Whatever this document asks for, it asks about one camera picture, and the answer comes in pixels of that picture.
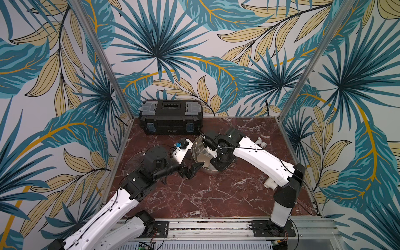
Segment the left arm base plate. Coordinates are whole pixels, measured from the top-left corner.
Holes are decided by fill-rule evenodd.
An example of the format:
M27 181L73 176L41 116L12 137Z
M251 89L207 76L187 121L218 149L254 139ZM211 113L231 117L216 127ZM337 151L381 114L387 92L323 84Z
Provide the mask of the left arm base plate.
M169 233L169 221L167 220L156 220L151 231L146 235L147 238L166 238Z

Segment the stainless steel pot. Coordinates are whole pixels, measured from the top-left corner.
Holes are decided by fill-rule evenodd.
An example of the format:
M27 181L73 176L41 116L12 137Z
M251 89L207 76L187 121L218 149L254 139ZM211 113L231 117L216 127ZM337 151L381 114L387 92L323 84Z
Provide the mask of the stainless steel pot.
M193 142L192 158L195 162L203 162L204 169L213 168L223 172L236 161L233 151L240 147L239 142L243 137L233 128L224 134L208 132Z

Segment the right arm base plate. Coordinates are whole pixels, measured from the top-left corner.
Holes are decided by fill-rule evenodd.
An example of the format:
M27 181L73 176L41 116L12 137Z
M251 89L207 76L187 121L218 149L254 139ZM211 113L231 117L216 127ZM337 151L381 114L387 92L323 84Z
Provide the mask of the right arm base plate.
M291 221L287 221L285 226L279 227L269 220L252 220L249 228L253 231L254 237L295 237L296 230Z

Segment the beige plastic ladle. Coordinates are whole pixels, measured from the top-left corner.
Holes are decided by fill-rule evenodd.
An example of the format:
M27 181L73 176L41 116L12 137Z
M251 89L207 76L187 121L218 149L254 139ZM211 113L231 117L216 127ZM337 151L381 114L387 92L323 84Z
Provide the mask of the beige plastic ladle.
M209 147L206 147L198 155L198 161L204 161L205 163L207 162L209 164L210 161L216 157L217 157L217 152L211 150Z

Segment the glass pot lid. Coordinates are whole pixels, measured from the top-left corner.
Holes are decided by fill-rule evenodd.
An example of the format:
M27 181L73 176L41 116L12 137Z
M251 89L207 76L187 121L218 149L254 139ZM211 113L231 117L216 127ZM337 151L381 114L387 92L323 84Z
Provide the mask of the glass pot lid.
M135 155L133 155L124 165L122 176L128 176L130 173L135 171L141 165L142 161L144 160L144 155L146 151L141 151Z

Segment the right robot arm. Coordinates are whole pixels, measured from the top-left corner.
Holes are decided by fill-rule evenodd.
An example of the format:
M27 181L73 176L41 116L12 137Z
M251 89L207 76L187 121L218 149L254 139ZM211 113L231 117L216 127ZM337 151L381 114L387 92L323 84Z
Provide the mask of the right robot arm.
M213 157L210 163L223 172L240 158L268 176L264 186L274 190L272 227L282 229L288 222L304 183L305 166L283 161L234 128L224 134L206 133L202 143Z

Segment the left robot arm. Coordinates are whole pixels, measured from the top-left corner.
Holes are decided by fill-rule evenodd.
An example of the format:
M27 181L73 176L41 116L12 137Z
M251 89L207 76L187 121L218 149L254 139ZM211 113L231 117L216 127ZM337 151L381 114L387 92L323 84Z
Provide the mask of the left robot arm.
M49 250L114 250L130 239L146 235L154 229L154 219L141 211L125 226L112 227L157 186L157 182L178 173L192 179L202 168L203 162L187 167L183 160L192 143L180 143L169 152L162 146L148 149L137 168L121 182L113 197L84 226L64 239L55 239L47 247Z

